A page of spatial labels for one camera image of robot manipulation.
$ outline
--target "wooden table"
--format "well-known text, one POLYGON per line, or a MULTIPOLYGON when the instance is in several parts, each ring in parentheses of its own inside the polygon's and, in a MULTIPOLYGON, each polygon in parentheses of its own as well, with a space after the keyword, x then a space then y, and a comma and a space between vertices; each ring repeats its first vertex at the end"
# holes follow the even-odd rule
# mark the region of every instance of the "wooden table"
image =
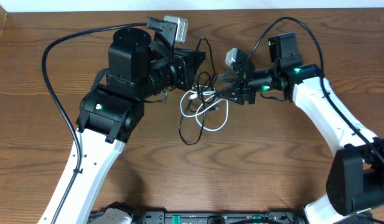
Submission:
MULTIPOLYGON (((42 52, 59 37, 95 27, 144 22, 166 14, 189 20, 185 48, 206 36, 224 72, 226 52, 249 52, 275 19, 306 22, 321 43, 325 73, 350 111, 384 138, 384 9, 312 9, 10 14, 0 41, 0 223, 35 223, 62 174, 72 137, 44 85, 42 52)), ((295 32, 305 62, 319 63, 313 41, 297 24, 282 22, 269 35, 295 32)), ((69 40, 48 59, 49 77, 73 123, 92 81, 108 66, 113 32, 69 40)), ((263 44, 255 67, 270 66, 263 44)), ((209 61, 201 70, 210 70, 209 61)), ((330 150, 295 105, 257 98, 231 104, 229 121, 186 146, 178 136, 179 100, 146 105, 145 116, 111 168, 94 209, 114 201, 168 211, 258 211, 299 208, 325 193, 330 150)), ((211 112, 207 125, 223 121, 211 112)), ((198 127, 184 122, 192 140, 198 127)), ((384 220, 384 206, 375 209, 384 220)))

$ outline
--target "green light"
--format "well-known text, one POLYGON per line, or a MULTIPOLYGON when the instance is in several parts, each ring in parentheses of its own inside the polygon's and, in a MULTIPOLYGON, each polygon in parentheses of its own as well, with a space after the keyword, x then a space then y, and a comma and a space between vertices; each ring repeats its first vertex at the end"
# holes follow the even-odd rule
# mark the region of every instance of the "green light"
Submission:
POLYGON ((269 90, 270 88, 271 88, 270 86, 262 86, 263 91, 269 90))
POLYGON ((253 219, 261 219, 261 217, 260 216, 253 216, 253 219))
POLYGON ((102 110, 103 107, 102 107, 102 105, 100 105, 100 104, 98 103, 98 104, 96 105, 95 109, 97 109, 97 110, 102 110))
POLYGON ((172 216, 172 224, 180 224, 180 215, 172 216))

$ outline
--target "wall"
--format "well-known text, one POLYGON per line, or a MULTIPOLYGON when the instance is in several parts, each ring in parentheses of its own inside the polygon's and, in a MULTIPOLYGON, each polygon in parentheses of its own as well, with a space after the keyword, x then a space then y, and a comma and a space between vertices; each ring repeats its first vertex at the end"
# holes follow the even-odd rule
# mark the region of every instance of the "wall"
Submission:
POLYGON ((0 0, 7 12, 384 7, 384 0, 0 0))

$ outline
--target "cable clip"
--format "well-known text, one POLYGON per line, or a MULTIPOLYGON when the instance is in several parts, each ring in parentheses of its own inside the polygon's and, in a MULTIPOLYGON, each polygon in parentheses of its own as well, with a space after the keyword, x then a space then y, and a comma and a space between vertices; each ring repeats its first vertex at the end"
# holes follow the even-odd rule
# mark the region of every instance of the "cable clip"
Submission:
POLYGON ((325 97, 330 96, 330 93, 331 93, 331 92, 326 91, 326 94, 324 94, 324 95, 322 96, 322 98, 324 99, 325 97))
POLYGON ((78 169, 74 169, 73 170, 73 172, 76 172, 76 173, 79 173, 79 174, 82 174, 82 171, 83 171, 84 169, 81 169, 81 170, 78 170, 78 169))

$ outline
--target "connector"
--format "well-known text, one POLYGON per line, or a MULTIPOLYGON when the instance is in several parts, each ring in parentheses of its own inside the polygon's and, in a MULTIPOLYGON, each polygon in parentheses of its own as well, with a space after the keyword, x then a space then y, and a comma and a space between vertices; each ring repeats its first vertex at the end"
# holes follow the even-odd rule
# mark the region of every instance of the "connector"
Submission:
POLYGON ((215 106, 211 107, 210 109, 208 109, 208 111, 216 111, 216 110, 219 110, 219 105, 215 105, 215 106))
POLYGON ((197 93, 194 93, 194 94, 189 96, 189 100, 194 100, 196 98, 197 98, 197 93))

